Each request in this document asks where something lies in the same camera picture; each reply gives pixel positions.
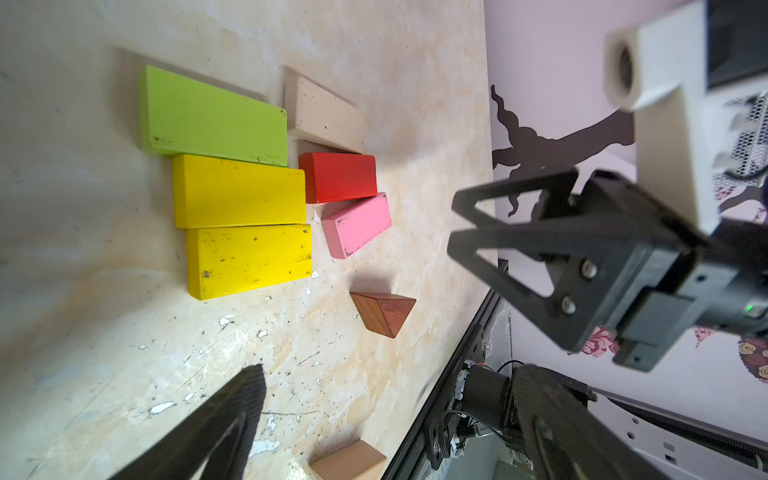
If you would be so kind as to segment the dark brown triangular block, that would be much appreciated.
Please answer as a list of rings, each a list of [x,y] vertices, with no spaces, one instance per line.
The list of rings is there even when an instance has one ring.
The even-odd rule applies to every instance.
[[[394,339],[416,304],[414,298],[391,293],[351,292],[351,299],[365,327]]]

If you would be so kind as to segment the light pink block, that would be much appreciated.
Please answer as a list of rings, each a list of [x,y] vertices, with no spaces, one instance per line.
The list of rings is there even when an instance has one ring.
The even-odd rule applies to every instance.
[[[322,220],[332,258],[346,259],[392,226],[388,197],[378,193]]]

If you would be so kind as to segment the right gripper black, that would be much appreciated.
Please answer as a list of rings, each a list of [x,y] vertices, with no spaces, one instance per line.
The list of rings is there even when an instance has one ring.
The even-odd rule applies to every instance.
[[[477,228],[450,235],[449,256],[507,300],[564,351],[579,352],[599,329],[617,340],[616,364],[651,371],[694,326],[767,340],[767,227],[725,219],[700,232],[642,188],[598,170],[580,197],[583,213],[619,228],[628,250],[614,274],[579,236],[594,218],[570,204],[575,168],[458,191],[452,210]],[[540,216],[508,224],[477,208],[485,200],[539,192]]]

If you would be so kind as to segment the light brown triangular block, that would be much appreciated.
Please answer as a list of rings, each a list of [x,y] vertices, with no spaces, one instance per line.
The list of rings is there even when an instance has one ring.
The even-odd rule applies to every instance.
[[[373,446],[359,440],[310,464],[320,479],[377,480],[383,475],[387,457]]]

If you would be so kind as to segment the yellow block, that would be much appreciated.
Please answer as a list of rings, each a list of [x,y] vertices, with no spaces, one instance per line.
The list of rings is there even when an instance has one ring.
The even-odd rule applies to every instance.
[[[175,225],[182,229],[303,224],[300,169],[196,155],[172,159]]]
[[[242,293],[311,275],[308,224],[186,232],[188,293],[197,300]]]

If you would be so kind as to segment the red block group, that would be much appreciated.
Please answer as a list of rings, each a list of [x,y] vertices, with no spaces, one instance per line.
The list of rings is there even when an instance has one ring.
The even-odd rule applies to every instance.
[[[308,204],[364,199],[378,193],[372,155],[310,152],[301,154],[298,162],[305,175]]]

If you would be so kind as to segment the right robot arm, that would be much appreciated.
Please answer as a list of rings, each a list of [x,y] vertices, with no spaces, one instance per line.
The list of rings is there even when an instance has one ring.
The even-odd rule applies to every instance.
[[[626,178],[597,170],[504,180],[456,193],[471,228],[449,255],[561,349],[599,327],[616,364],[647,373],[692,327],[767,349],[767,229],[732,219],[706,233]],[[763,479],[767,452],[733,455],[649,422],[531,364],[464,372],[459,412],[521,447],[538,479]]]

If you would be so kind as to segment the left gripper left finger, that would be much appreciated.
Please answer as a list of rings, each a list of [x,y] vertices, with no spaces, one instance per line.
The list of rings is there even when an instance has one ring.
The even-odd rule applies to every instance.
[[[242,479],[267,393],[263,366],[243,368],[115,479]]]

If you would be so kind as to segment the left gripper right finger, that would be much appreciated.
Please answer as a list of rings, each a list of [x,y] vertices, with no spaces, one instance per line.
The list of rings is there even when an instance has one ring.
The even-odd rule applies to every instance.
[[[537,479],[663,479],[665,475],[594,418],[546,369],[512,378],[526,455]]]

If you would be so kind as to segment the lime green block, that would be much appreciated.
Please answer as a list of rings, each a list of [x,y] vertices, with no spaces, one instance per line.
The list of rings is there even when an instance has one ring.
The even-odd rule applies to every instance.
[[[146,152],[288,165],[287,114],[279,107],[151,65],[138,95]]]

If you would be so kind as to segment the beige square wooden block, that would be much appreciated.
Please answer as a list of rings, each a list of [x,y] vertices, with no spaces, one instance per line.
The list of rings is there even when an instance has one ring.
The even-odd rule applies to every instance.
[[[328,147],[362,154],[367,118],[355,105],[293,74],[285,83],[288,132],[294,137]]]

